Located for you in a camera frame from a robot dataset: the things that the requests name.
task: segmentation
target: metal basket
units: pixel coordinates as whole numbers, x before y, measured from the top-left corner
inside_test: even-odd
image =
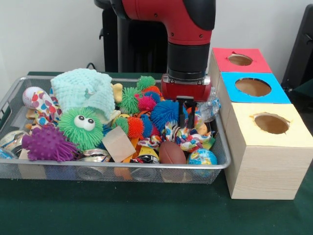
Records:
[[[0,103],[0,138],[14,130],[22,130],[32,122],[25,118],[27,108],[22,94],[31,86],[41,87],[47,92],[53,76],[27,76],[18,79]],[[112,83],[124,87],[136,86],[136,79],[114,78]],[[215,120],[218,133],[211,151],[216,155],[218,165],[187,164],[136,164],[136,163],[91,163],[29,161],[0,159],[0,178],[6,179],[48,179],[48,180],[90,180],[90,181],[135,181],[156,183],[211,184],[221,169],[230,164],[230,152],[219,115]]]

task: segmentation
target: wooden block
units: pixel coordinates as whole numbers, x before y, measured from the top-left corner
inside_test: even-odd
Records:
[[[232,103],[226,136],[231,198],[294,199],[313,158],[313,137],[292,104]]]
[[[120,163],[136,152],[132,143],[120,126],[117,126],[103,137],[102,143],[116,163]]]

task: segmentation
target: box with circular hole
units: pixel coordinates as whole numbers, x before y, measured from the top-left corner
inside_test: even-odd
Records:
[[[234,199],[294,199],[313,158],[313,137],[292,104],[232,103],[225,169]]]
[[[212,48],[209,72],[212,86],[218,88],[221,72],[272,73],[259,49]]]
[[[221,72],[217,96],[224,128],[232,102],[290,104],[272,73]]]

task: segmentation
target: purple spiky toy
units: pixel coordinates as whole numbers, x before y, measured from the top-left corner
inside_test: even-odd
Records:
[[[77,153],[76,145],[68,142],[63,132],[52,125],[35,128],[31,136],[25,135],[22,148],[29,150],[30,160],[70,161]]]

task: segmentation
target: puffer ball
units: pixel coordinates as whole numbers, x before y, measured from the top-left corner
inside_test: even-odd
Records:
[[[160,89],[157,86],[150,86],[150,87],[147,87],[146,89],[144,89],[142,91],[143,94],[145,94],[146,92],[155,92],[159,96],[162,96],[162,93],[161,93]]]
[[[186,109],[183,107],[185,118],[188,117]],[[169,121],[173,124],[178,123],[179,119],[179,103],[171,100],[160,102],[151,112],[151,121],[157,127],[159,132],[165,128],[165,124]]]
[[[141,138],[143,134],[143,121],[137,117],[129,117],[128,121],[128,137]]]
[[[126,133],[126,135],[128,134],[128,121],[127,118],[125,117],[118,117],[115,120],[115,123],[112,125],[112,128],[114,129],[115,127],[120,126],[122,128],[122,130]]]
[[[153,108],[156,106],[156,102],[153,100],[152,97],[150,96],[143,96],[141,98],[139,98],[137,96],[138,99],[138,108],[140,111],[152,111]]]
[[[89,108],[75,108],[63,113],[58,127],[82,151],[97,147],[103,138],[102,123]]]
[[[140,95],[140,90],[134,87],[123,88],[122,102],[118,104],[124,114],[139,113],[138,100],[135,95]]]
[[[156,80],[152,76],[141,76],[137,82],[137,88],[143,90],[147,87],[154,86],[155,84]]]
[[[161,102],[161,97],[158,93],[156,92],[145,92],[144,96],[150,96],[152,99],[155,101],[155,103],[160,103]]]
[[[22,148],[29,150],[30,160],[71,161],[77,154],[75,144],[68,142],[64,133],[52,125],[35,128],[31,136],[25,135]]]
[[[144,138],[149,138],[152,134],[152,128],[153,128],[152,122],[150,121],[148,115],[142,115],[140,119],[143,121],[143,127],[144,127],[142,135]]]

